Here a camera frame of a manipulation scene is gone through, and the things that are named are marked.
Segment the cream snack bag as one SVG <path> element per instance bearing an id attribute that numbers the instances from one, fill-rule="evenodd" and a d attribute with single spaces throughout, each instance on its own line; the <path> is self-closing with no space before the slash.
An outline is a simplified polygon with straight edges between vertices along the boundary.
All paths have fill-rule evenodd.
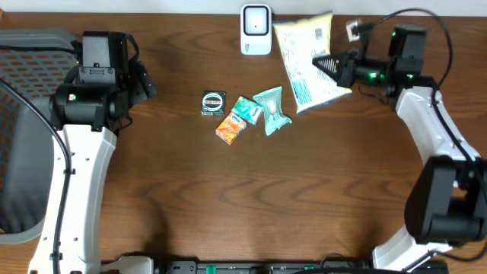
<path id="1" fill-rule="evenodd" d="M 352 95 L 313 65 L 312 60 L 330 54 L 331 11 L 311 18 L 275 21 L 273 30 L 297 104 L 297 114 L 331 104 Z"/>

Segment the round black white container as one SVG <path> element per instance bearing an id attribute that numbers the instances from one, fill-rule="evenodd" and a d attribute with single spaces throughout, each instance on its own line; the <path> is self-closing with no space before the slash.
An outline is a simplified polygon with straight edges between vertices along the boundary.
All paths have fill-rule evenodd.
<path id="1" fill-rule="evenodd" d="M 225 103 L 225 92 L 204 91 L 202 94 L 201 114 L 203 116 L 223 116 L 225 113 Z"/>

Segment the teal small snack packet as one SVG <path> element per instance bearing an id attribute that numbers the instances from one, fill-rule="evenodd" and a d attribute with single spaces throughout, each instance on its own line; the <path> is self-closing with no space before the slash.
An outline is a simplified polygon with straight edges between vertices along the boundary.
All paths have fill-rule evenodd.
<path id="1" fill-rule="evenodd" d="M 292 119 L 282 112 L 281 86 L 258 93 L 253 96 L 253 100 L 263 109 L 267 136 L 281 129 L 285 124 L 292 123 Z"/>

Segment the orange snack packet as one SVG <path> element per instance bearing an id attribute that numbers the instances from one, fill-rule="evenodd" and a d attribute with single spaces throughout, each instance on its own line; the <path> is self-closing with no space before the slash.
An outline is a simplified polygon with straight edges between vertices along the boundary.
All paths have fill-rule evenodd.
<path id="1" fill-rule="evenodd" d="M 231 145 L 236 137 L 247 127 L 247 122 L 234 113 L 230 113 L 216 128 L 215 134 Z"/>

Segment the teal gum box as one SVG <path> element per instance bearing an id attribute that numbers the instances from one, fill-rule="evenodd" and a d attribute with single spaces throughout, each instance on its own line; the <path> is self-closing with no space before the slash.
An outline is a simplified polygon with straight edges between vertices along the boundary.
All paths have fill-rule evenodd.
<path id="1" fill-rule="evenodd" d="M 231 112 L 244 119 L 246 122 L 256 125 L 263 113 L 263 108 L 258 103 L 240 96 L 232 107 Z"/>

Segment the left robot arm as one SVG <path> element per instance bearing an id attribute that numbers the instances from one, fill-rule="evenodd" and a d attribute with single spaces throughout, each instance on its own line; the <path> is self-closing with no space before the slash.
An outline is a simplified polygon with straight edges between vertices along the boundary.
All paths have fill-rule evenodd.
<path id="1" fill-rule="evenodd" d="M 86 31 L 79 64 L 49 99 L 53 176 L 41 238 L 30 273 L 156 273 L 142 253 L 112 263 L 100 258 L 100 210 L 110 159 L 120 132 L 132 123 L 131 107 L 157 91 L 132 35 Z"/>

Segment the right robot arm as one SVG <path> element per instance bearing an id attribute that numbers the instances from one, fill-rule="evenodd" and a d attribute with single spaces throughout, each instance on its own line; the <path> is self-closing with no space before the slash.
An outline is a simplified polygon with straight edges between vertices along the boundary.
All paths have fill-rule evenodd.
<path id="1" fill-rule="evenodd" d="M 436 255 L 486 238 L 486 161 L 462 137 L 450 118 L 437 82 L 422 74 L 426 31 L 397 25 L 387 60 L 367 55 L 372 26 L 347 31 L 361 49 L 315 57 L 312 63 L 350 88 L 359 82 L 385 88 L 389 104 L 406 124 L 422 158 L 423 169 L 404 210 L 405 224 L 374 248 L 375 269 L 412 272 Z"/>

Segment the white barcode scanner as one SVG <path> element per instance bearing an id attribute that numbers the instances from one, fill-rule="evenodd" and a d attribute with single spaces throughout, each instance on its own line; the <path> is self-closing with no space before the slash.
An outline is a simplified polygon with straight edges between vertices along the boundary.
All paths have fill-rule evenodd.
<path id="1" fill-rule="evenodd" d="M 240 10 L 240 51 L 264 56 L 272 49 L 272 9 L 266 4 L 246 4 Z"/>

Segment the grey plastic shopping basket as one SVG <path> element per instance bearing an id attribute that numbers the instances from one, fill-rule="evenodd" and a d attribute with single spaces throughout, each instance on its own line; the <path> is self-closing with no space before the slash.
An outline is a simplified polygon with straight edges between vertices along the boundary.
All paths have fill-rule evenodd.
<path id="1" fill-rule="evenodd" d="M 44 116 L 49 97 L 76 58 L 67 51 L 75 36 L 65 30 L 2 30 L 1 43 L 24 50 L 1 52 L 1 242 L 38 237 L 49 198 L 55 142 L 50 131 L 6 85 Z"/>

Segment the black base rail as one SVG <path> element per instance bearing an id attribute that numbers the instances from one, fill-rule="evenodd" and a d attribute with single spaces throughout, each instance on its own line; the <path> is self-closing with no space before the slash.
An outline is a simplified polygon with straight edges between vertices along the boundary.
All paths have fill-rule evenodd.
<path id="1" fill-rule="evenodd" d="M 239 263 L 172 261 L 159 262 L 150 257 L 125 256 L 102 266 L 103 273 L 157 274 L 293 274 L 293 273 L 376 273 L 363 262 L 328 259 L 323 263 Z"/>

